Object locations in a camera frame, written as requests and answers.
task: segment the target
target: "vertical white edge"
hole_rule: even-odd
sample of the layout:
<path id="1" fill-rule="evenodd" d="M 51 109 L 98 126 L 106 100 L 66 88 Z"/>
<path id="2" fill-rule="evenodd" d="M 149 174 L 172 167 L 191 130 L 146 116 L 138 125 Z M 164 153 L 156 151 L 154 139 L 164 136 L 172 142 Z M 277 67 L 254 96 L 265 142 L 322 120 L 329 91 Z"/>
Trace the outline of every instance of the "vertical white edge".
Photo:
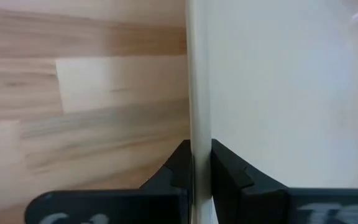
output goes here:
<path id="1" fill-rule="evenodd" d="M 206 0 L 187 0 L 186 2 L 191 148 L 195 163 L 195 203 L 192 223 L 195 224 L 210 224 L 212 214 L 206 6 Z"/>

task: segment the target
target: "wood grain pattern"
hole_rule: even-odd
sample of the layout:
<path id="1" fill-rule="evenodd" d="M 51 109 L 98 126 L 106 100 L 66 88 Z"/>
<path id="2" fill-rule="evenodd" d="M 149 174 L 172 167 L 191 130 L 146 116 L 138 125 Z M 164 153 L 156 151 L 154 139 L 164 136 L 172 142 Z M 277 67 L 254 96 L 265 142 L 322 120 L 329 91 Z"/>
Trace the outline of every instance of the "wood grain pattern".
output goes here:
<path id="1" fill-rule="evenodd" d="M 110 175 L 85 184 L 70 186 L 67 189 L 136 189 L 140 187 L 148 178 L 152 177 L 164 162 L 165 161 L 155 161 L 153 164 L 149 164 L 144 167 Z M 24 224 L 24 211 L 27 204 L 28 202 L 18 204 L 0 211 L 0 224 Z"/>
<path id="2" fill-rule="evenodd" d="M 0 10 L 0 58 L 180 55 L 182 27 Z"/>
<path id="3" fill-rule="evenodd" d="M 185 56 L 63 58 L 57 70 L 66 113 L 188 97 Z"/>
<path id="4" fill-rule="evenodd" d="M 55 62 L 0 60 L 0 119 L 62 114 Z"/>
<path id="5" fill-rule="evenodd" d="M 94 20 L 185 27 L 185 1 L 0 0 L 0 9 Z"/>
<path id="6" fill-rule="evenodd" d="M 137 188 L 189 138 L 183 0 L 0 0 L 0 224 Z"/>

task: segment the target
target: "light wood grain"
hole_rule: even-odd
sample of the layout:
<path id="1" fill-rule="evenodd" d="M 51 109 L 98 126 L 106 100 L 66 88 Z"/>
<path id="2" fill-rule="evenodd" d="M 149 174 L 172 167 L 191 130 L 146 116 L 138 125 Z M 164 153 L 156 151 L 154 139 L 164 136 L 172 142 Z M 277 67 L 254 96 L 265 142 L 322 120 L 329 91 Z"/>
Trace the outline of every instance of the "light wood grain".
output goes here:
<path id="1" fill-rule="evenodd" d="M 57 70 L 65 113 L 188 96 L 186 56 L 64 58 Z"/>
<path id="2" fill-rule="evenodd" d="M 149 25 L 185 26 L 183 0 L 0 0 L 0 9 Z"/>
<path id="3" fill-rule="evenodd" d="M 1 123 L 0 210 L 167 159 L 189 137 L 188 110 L 182 99 Z"/>
<path id="4" fill-rule="evenodd" d="M 156 161 L 144 167 L 131 169 L 119 174 L 103 177 L 82 185 L 67 187 L 70 190 L 112 190 L 112 189 L 136 189 L 160 168 L 165 161 Z M 15 205 L 0 211 L 0 224 L 24 224 L 24 211 L 29 202 Z"/>
<path id="5" fill-rule="evenodd" d="M 189 138 L 185 2 L 0 0 L 0 223 L 136 188 Z"/>
<path id="6" fill-rule="evenodd" d="M 0 10 L 0 58 L 179 55 L 183 27 Z"/>
<path id="7" fill-rule="evenodd" d="M 0 60 L 0 119 L 62 113 L 53 60 Z"/>

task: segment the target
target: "white panel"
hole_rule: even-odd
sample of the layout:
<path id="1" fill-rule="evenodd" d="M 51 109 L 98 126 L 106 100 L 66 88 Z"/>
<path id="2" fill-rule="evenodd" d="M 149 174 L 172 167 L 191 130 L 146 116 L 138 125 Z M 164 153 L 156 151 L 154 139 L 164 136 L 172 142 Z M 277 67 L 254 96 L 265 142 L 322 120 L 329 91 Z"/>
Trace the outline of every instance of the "white panel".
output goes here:
<path id="1" fill-rule="evenodd" d="M 290 187 L 358 186 L 358 1 L 211 0 L 213 138 Z"/>
<path id="2" fill-rule="evenodd" d="M 187 43 L 189 58 L 191 149 L 195 163 L 195 203 L 192 223 L 210 224 L 212 212 L 209 155 L 211 117 L 209 115 L 209 74 L 207 14 L 208 1 L 188 0 Z"/>

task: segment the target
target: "wooden surface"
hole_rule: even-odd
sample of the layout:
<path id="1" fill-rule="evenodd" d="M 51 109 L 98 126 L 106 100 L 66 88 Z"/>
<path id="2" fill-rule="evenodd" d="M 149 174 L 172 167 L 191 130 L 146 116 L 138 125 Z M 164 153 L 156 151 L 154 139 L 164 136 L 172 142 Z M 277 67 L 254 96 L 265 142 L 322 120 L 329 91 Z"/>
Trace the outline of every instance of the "wooden surface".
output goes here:
<path id="1" fill-rule="evenodd" d="M 137 188 L 189 132 L 183 0 L 0 0 L 0 223 Z"/>

